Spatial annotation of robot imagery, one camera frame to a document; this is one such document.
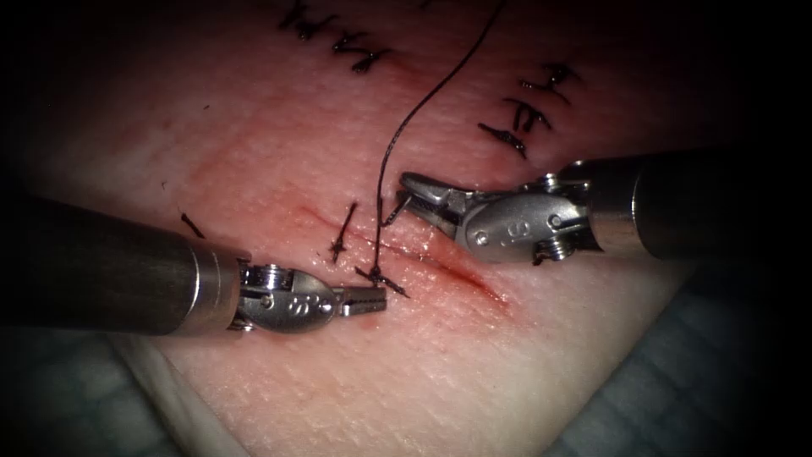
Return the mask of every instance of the metal shaft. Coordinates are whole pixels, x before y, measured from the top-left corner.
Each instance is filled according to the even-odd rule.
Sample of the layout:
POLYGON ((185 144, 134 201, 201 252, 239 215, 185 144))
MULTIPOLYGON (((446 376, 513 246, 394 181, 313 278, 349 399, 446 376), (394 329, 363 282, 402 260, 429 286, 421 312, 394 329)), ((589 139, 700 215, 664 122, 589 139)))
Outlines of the metal shaft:
POLYGON ((39 198, 17 213, 24 294, 6 300, 5 325, 196 335, 234 318, 247 252, 39 198))

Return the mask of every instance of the black suture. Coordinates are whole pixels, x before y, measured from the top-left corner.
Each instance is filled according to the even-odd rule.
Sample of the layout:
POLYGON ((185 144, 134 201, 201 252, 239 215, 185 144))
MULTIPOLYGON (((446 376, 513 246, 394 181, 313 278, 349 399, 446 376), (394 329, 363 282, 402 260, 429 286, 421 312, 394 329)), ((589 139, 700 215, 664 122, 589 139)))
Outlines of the black suture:
POLYGON ((524 143, 519 138, 514 136, 508 130, 494 129, 493 127, 485 125, 481 122, 478 123, 476 126, 493 135, 493 137, 496 138, 497 140, 504 141, 505 143, 508 143, 510 146, 513 146, 516 149, 516 151, 518 151, 518 154, 522 156, 524 160, 527 160, 527 153, 525 152, 527 147, 524 146, 524 143))
POLYGON ((307 5, 302 4, 301 0, 296 0, 294 2, 294 7, 285 14, 285 19, 282 19, 282 22, 279 23, 280 29, 287 29, 296 19, 302 17, 302 14, 307 9, 307 5))
POLYGON ((332 251, 332 263, 338 262, 338 254, 347 250, 347 248, 344 247, 344 232, 347 231, 349 219, 352 218, 356 207, 358 207, 358 202, 353 201, 353 204, 349 206, 349 212, 344 219, 344 224, 341 226, 341 229, 338 230, 338 237, 336 237, 336 240, 332 243, 332 246, 330 246, 330 251, 332 251))
POLYGON ((387 217, 387 220, 384 221, 383 223, 381 223, 381 225, 383 227, 389 227, 390 225, 392 225, 395 222, 395 219, 398 218, 400 213, 403 212, 404 209, 406 209, 406 206, 411 201, 412 201, 412 195, 409 195, 406 198, 402 199, 401 202, 398 203, 397 206, 395 206, 395 209, 393 209, 392 212, 389 213, 389 217, 387 217))
POLYGON ((392 154, 392 149, 395 147, 395 143, 398 142, 398 138, 400 137, 400 134, 403 133, 403 130, 406 128, 406 125, 409 124, 409 121, 415 116, 415 114, 440 89, 442 89, 442 87, 445 86, 448 83, 448 81, 451 80, 451 78, 453 78, 454 75, 457 74, 457 72, 459 72, 459 70, 469 61, 469 59, 471 59, 471 56, 474 55, 474 52, 476 52, 476 50, 479 49, 480 45, 485 40, 485 37, 487 36, 488 31, 491 29, 493 24, 497 21, 497 17, 499 17, 499 13, 502 11, 502 8, 504 8, 506 2, 507 2, 507 0, 499 0, 499 4, 494 9, 493 14, 488 19, 488 22, 485 24, 485 27, 482 29, 482 33, 480 33, 480 36, 476 39, 474 45, 471 47, 471 49, 468 51, 468 53, 466 53, 463 56, 463 58, 459 61, 457 66, 454 67, 451 70, 451 72, 448 75, 446 75, 446 77, 443 78, 440 81, 440 83, 437 84, 437 86, 434 87, 434 89, 429 91, 429 93, 426 94, 423 97, 423 99, 420 100, 420 102, 418 102, 418 104, 414 108, 412 108, 412 111, 410 111, 409 114, 406 115, 406 117, 403 119, 403 122, 400 124, 400 126, 398 126, 398 129, 395 130, 395 135, 392 137, 392 140, 389 141, 389 146, 387 146, 387 150, 386 150, 386 152, 384 152, 383 159, 381 160, 381 173, 378 176, 378 185, 377 185, 377 191, 376 191, 377 224, 376 224, 376 231, 375 231, 375 257, 374 257, 374 261, 372 262, 372 268, 370 269, 369 274, 364 274, 363 271, 361 271, 357 267, 355 268, 355 271, 357 273, 361 274, 362 276, 369 279, 373 283, 377 280, 377 282, 383 282, 384 284, 388 285, 389 287, 392 287, 390 284, 388 284, 387 282, 384 282, 382 280, 382 278, 385 278, 385 277, 383 277, 381 275, 381 267, 379 265, 379 261, 380 261, 380 258, 381 258, 381 223, 383 222, 382 221, 382 219, 383 219, 383 195, 382 195, 383 177, 384 177, 385 172, 387 171, 387 163, 389 162, 389 156, 392 154))
POLYGON ((189 219, 189 216, 187 216, 185 212, 184 212, 184 213, 182 213, 182 214, 180 215, 180 220, 184 221, 184 223, 185 223, 186 225, 188 225, 188 226, 189 226, 189 228, 190 228, 190 229, 192 229, 192 231, 193 231, 193 232, 195 232, 195 235, 196 235, 198 238, 200 238, 201 240, 205 240, 205 239, 206 239, 206 237, 203 235, 203 232, 201 232, 201 231, 200 231, 200 229, 199 229, 199 228, 197 228, 197 226, 195 225, 195 223, 193 223, 193 222, 192 222, 192 220, 191 220, 191 219, 189 219))
POLYGON ((306 20, 300 20, 298 24, 296 24, 296 30, 299 31, 299 39, 302 41, 307 41, 313 37, 313 34, 319 31, 319 29, 325 26, 328 22, 333 19, 337 19, 337 14, 330 14, 322 22, 307 22, 306 20))
POLYGON ((384 50, 379 51, 379 52, 370 52, 365 58, 362 58, 357 63, 355 63, 355 65, 352 66, 353 72, 355 72, 355 73, 366 73, 367 71, 370 70, 370 66, 376 60, 381 58, 381 56, 383 54, 386 54, 387 52, 391 52, 391 51, 392 51, 392 49, 384 49, 384 50))
POLYGON ((513 116, 514 132, 518 130, 518 124, 522 119, 522 113, 525 111, 527 112, 527 120, 524 121, 524 125, 522 125, 522 130, 524 130, 525 132, 530 132, 530 129, 533 128, 533 122, 536 120, 546 125, 548 130, 552 130, 552 125, 550 125, 550 121, 547 120, 547 117, 544 115, 544 113, 535 109, 529 103, 517 100, 515 98, 503 98, 503 101, 516 103, 518 105, 516 107, 516 114, 515 116, 513 116))

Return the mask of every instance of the black shaft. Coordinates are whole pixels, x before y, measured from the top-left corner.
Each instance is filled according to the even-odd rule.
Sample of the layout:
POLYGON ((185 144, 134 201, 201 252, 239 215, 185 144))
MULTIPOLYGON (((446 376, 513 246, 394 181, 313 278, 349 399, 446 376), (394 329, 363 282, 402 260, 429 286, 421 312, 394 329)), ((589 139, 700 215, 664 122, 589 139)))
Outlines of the black shaft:
POLYGON ((234 317, 248 253, 39 198, 17 213, 25 295, 7 300, 5 325, 203 334, 234 317))
POLYGON ((559 175, 589 182, 590 228, 607 254, 730 259, 758 256, 752 246, 772 218, 757 158, 722 146, 584 161, 559 175))

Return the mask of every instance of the skin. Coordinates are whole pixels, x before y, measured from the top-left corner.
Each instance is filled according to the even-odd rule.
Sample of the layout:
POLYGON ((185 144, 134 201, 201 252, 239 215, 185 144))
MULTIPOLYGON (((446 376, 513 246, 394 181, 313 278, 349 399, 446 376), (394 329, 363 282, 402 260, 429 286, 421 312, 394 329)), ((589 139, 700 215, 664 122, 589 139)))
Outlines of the skin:
MULTIPOLYGON (((122 21, 106 41, 75 48, 74 63, 53 64, 75 66, 31 98, 13 171, 38 195, 192 235, 183 211, 209 240, 245 248, 256 263, 367 284, 353 270, 371 266, 381 155, 494 3, 309 5, 310 20, 340 15, 310 41, 277 29, 286 3, 122 21), (395 51, 353 74, 362 56, 330 49, 344 29, 370 32, 359 46, 395 51), (333 265, 329 247, 352 201, 348 250, 333 265)), ((738 89, 703 21, 687 7, 616 6, 510 2, 401 136, 385 212, 403 171, 504 189, 575 159, 737 138, 738 89), (687 24, 694 32, 678 33, 687 24), (546 80, 540 66, 551 61, 583 78, 557 87, 572 106, 518 84, 546 80), (510 128, 515 105, 504 97, 553 126, 514 132, 526 161, 476 126, 510 128)), ((533 454, 690 273, 594 256, 486 265, 410 215, 382 243, 383 273, 412 297, 390 291, 384 313, 305 335, 151 342, 252 455, 533 454)))

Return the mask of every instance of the stitch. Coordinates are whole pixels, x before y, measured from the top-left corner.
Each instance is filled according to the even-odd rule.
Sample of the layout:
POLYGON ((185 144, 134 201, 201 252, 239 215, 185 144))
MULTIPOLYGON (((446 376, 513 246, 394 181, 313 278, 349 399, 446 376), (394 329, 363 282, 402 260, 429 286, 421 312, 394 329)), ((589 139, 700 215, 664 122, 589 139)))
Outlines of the stitch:
POLYGON ((379 52, 370 52, 369 55, 367 55, 365 58, 362 58, 355 65, 353 65, 352 70, 355 73, 366 73, 367 71, 369 71, 370 66, 372 65, 373 62, 381 58, 383 54, 386 54, 387 52, 391 51, 392 49, 387 48, 379 52))
POLYGON ((516 107, 516 115, 513 116, 513 131, 515 132, 518 130, 518 123, 522 118, 522 112, 527 112, 527 120, 524 121, 524 125, 522 125, 522 129, 525 132, 530 132, 530 128, 533 127, 533 121, 539 120, 544 125, 547 126, 547 129, 552 130, 552 125, 550 122, 547 121, 547 117, 541 113, 539 110, 531 107, 527 102, 522 102, 521 100, 516 100, 515 98, 503 98, 505 102, 513 102, 517 103, 518 106, 516 107))
POLYGON ((522 156, 522 158, 524 160, 527 160, 527 154, 525 153, 525 150, 527 148, 524 146, 524 143, 519 138, 515 137, 509 131, 507 131, 507 130, 497 130, 497 129, 494 129, 493 127, 485 125, 485 124, 483 124, 481 122, 477 124, 477 127, 479 127, 480 129, 483 129, 484 131, 490 133, 497 140, 504 141, 504 142, 508 143, 510 146, 513 146, 514 148, 516 148, 516 151, 518 151, 518 154, 520 156, 522 156))
POLYGON ((198 238, 200 238, 202 240, 206 239, 206 237, 203 236, 203 232, 201 232, 200 229, 197 228, 195 223, 193 223, 192 220, 189 219, 189 216, 187 216, 185 212, 180 215, 180 220, 184 221, 184 223, 186 225, 188 225, 189 228, 192 229, 193 232, 195 232, 195 235, 197 235, 198 238))
POLYGON ((358 206, 357 201, 353 201, 353 204, 349 206, 349 212, 347 213, 347 218, 344 219, 344 224, 341 226, 341 229, 338 231, 338 237, 336 238, 335 242, 332 243, 330 246, 330 251, 332 251, 332 263, 336 263, 338 261, 338 254, 346 251, 347 249, 344 247, 344 232, 347 231, 347 226, 349 225, 349 219, 352 218, 353 213, 355 212, 355 208, 358 206))
POLYGON ((302 41, 307 41, 313 37, 313 34, 319 31, 319 29, 325 26, 328 22, 333 19, 337 19, 337 14, 330 14, 327 16, 322 22, 307 22, 306 20, 301 20, 296 25, 296 30, 299 31, 299 39, 302 41))
POLYGON ((381 268, 380 267, 373 267, 370 270, 369 274, 364 273, 363 270, 356 267, 355 268, 355 274, 358 274, 358 275, 360 275, 360 276, 362 276, 364 278, 369 279, 374 285, 378 285, 378 283, 384 283, 385 285, 389 286, 390 289, 394 290, 395 292, 399 293, 400 295, 402 295, 402 296, 404 296, 406 298, 412 298, 408 294, 406 294, 406 289, 404 289, 403 287, 395 284, 391 279, 387 278, 386 276, 383 276, 381 274, 381 268))
POLYGON ((355 40, 358 40, 359 38, 361 38, 363 36, 367 36, 367 35, 369 35, 369 34, 366 33, 366 32, 358 32, 358 33, 349 34, 345 30, 344 32, 342 32, 342 37, 338 41, 333 43, 332 51, 333 52, 347 52, 347 51, 355 51, 355 50, 357 50, 357 51, 361 51, 361 52, 369 52, 369 51, 366 51, 365 49, 361 49, 361 48, 358 48, 358 47, 351 47, 351 48, 346 48, 345 47, 349 43, 351 43, 351 42, 353 42, 355 40))
POLYGON ((572 105, 572 103, 570 103, 570 101, 561 92, 556 91, 556 86, 560 85, 567 78, 571 77, 575 78, 576 80, 581 80, 581 77, 563 63, 545 63, 541 65, 541 67, 550 71, 550 77, 547 78, 547 82, 545 84, 535 83, 523 79, 519 79, 518 84, 528 89, 551 92, 559 96, 568 105, 572 105))

